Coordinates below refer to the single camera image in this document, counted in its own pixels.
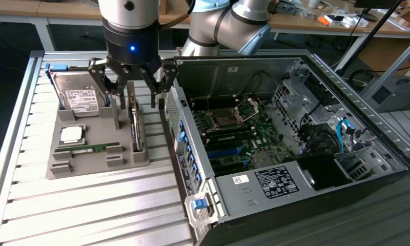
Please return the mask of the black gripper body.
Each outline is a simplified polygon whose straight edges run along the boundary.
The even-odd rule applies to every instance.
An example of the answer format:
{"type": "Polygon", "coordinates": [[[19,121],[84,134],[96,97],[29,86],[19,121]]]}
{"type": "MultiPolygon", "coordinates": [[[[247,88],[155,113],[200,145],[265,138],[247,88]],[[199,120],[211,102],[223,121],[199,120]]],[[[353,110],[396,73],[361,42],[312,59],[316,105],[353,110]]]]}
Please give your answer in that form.
{"type": "Polygon", "coordinates": [[[160,24],[152,23],[143,29],[124,29],[111,23],[103,23],[103,27],[111,58],[131,68],[128,74],[121,72],[121,77],[128,80],[141,80],[141,67],[145,67],[152,73],[161,67],[159,55],[160,24]]]}

